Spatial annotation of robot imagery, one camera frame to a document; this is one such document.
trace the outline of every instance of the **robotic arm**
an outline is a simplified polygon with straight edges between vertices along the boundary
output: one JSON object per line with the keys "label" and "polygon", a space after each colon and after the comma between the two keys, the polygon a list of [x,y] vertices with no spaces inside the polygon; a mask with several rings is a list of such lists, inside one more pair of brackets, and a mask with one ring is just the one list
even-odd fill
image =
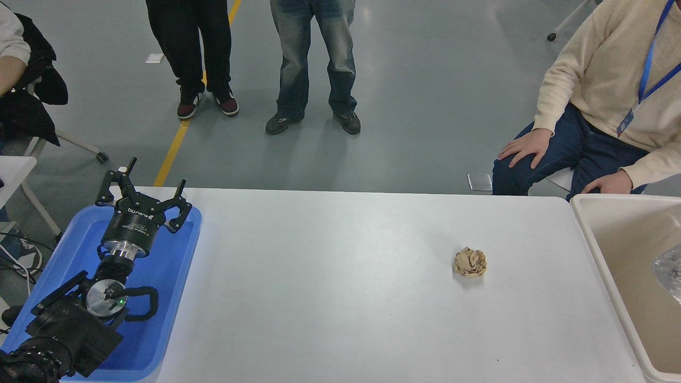
{"label": "robotic arm", "polygon": [[[113,205],[114,215],[97,249],[101,262],[94,277],[79,272],[31,310],[35,319],[26,328],[31,338],[9,354],[0,350],[0,383],[53,383],[75,373],[87,377],[123,340],[116,332],[119,325],[156,314],[158,291],[128,288],[125,282],[135,259],[149,255],[160,227],[180,230],[192,205],[181,196],[185,180],[163,202],[136,191],[129,179],[136,160],[124,171],[108,171],[102,182],[95,204]],[[115,203],[109,192],[114,183],[122,196]],[[173,207],[179,215],[167,219],[165,212]],[[129,313],[126,303],[134,296],[149,297],[149,312]]]}

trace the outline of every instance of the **black pants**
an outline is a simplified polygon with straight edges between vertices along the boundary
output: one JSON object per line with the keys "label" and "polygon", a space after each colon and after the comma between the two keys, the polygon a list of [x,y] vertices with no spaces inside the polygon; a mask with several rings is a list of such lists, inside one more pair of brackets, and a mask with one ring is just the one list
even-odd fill
{"label": "black pants", "polygon": [[204,42],[208,91],[229,92],[232,32],[226,0],[146,0],[151,30],[183,91],[202,92],[199,30]]}

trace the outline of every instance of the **blue tray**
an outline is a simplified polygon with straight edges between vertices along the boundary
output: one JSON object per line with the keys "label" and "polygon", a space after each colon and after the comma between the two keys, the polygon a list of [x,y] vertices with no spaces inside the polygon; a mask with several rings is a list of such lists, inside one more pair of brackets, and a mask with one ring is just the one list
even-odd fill
{"label": "blue tray", "polygon": [[[168,217],[177,214],[177,209],[166,213]],[[28,339],[25,329],[35,318],[30,311],[45,296],[82,270],[88,272],[88,277],[94,276],[99,265],[97,246],[112,216],[113,208],[108,206],[90,206],[76,214],[2,345],[3,351],[15,350]],[[125,285],[156,288],[159,311],[146,322],[122,323],[117,331],[123,341],[89,378],[76,374],[63,380],[134,382],[154,371],[168,345],[200,230],[201,213],[192,208],[177,233],[170,234],[165,228],[158,231],[149,255],[135,260],[135,269]],[[127,304],[132,314],[145,313],[148,306],[144,297],[131,298]]]}

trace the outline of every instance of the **sneaker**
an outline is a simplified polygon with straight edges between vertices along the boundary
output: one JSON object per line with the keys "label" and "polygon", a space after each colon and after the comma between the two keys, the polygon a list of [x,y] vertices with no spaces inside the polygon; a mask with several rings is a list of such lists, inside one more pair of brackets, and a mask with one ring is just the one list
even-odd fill
{"label": "sneaker", "polygon": [[[29,274],[33,275],[42,266],[42,252],[34,244],[28,243],[23,238],[19,241],[21,241],[21,250],[17,261],[29,271]],[[14,265],[14,269],[23,277],[26,276],[24,269],[18,265]]]}
{"label": "sneaker", "polygon": [[289,125],[292,123],[297,123],[302,119],[291,119],[289,117],[284,117],[277,113],[269,121],[267,121],[267,126],[265,126],[265,133],[273,136],[275,134],[280,134],[285,131]]}
{"label": "sneaker", "polygon": [[213,98],[218,108],[222,110],[222,113],[227,117],[234,117],[239,114],[239,104],[234,99],[234,95],[230,91],[225,97],[218,98],[215,93],[213,93]]}
{"label": "sneaker", "polygon": [[340,126],[348,134],[352,134],[354,136],[360,133],[362,124],[360,123],[360,118],[357,117],[357,114],[355,114],[354,112],[348,113],[334,112],[334,117],[338,119],[338,121],[340,122]]}
{"label": "sneaker", "polygon": [[196,113],[196,107],[202,98],[204,98],[203,92],[187,94],[180,89],[180,105],[177,106],[177,118],[180,120],[191,118]]}

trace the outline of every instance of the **person's leg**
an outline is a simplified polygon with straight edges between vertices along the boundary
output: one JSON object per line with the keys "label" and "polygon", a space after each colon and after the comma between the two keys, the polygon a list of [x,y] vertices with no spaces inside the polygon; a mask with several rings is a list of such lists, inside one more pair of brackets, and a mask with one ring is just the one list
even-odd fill
{"label": "person's leg", "polygon": [[283,57],[277,114],[300,120],[305,116],[310,87],[307,54],[312,6],[309,0],[270,0],[270,6]]}
{"label": "person's leg", "polygon": [[196,22],[204,41],[204,62],[209,92],[229,92],[229,55],[232,51],[232,32],[226,0],[195,0]]}
{"label": "person's leg", "polygon": [[149,24],[177,83],[188,93],[204,91],[199,29],[189,0],[146,0]]}
{"label": "person's leg", "polygon": [[[516,138],[529,133],[533,126],[534,123],[531,123]],[[546,154],[536,168],[530,168],[534,155],[524,157],[513,168],[509,168],[509,164],[514,155],[501,161],[494,160],[492,194],[526,196],[534,183],[563,168],[576,166],[582,156],[585,136],[589,131],[589,125],[581,112],[574,105],[568,104],[556,123],[555,135],[549,140]]]}
{"label": "person's leg", "polygon": [[[572,186],[567,200],[584,190],[591,181],[613,174],[624,166],[629,166],[648,154],[647,151],[626,144],[615,137],[592,128],[586,139],[584,154],[575,167]],[[632,194],[641,194],[647,185],[632,190]]]}
{"label": "person's leg", "polygon": [[350,24],[354,18],[355,0],[314,0],[313,8],[329,53],[329,105],[337,114],[353,112],[357,100],[351,95],[356,71]]}

